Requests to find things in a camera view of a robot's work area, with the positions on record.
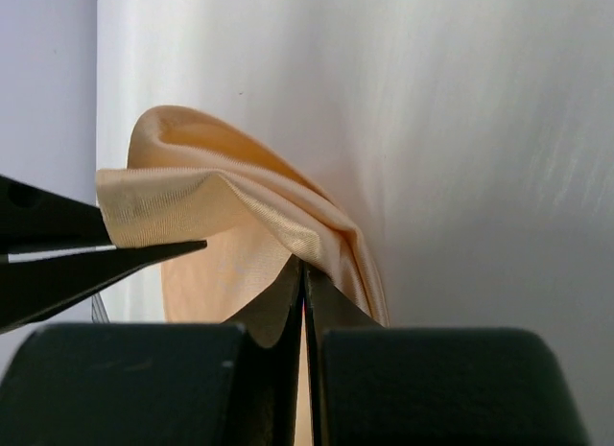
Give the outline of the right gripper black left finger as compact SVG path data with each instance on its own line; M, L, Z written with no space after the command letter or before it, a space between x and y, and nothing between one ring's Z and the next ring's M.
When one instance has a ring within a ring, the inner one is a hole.
M219 324L53 324L1 384L5 445L290 445L302 264Z

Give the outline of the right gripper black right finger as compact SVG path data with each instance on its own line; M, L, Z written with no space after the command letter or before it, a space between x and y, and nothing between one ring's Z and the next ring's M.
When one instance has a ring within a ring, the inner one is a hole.
M555 354L514 328L386 328L303 273L318 445L585 445Z

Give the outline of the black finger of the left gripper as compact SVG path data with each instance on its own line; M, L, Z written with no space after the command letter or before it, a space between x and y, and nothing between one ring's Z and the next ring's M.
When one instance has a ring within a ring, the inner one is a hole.
M53 317L139 270L206 246L202 240L3 264L1 332Z
M111 244L98 207L1 177L3 254Z

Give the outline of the peach cloth napkin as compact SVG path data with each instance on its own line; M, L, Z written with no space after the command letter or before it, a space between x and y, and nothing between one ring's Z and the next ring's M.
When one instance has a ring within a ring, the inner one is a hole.
M263 292L291 257L322 270L368 316L389 314L376 264L349 216L317 184L231 125L182 106L136 122L128 164L96 175L118 247L204 240L164 262L170 322L219 322Z

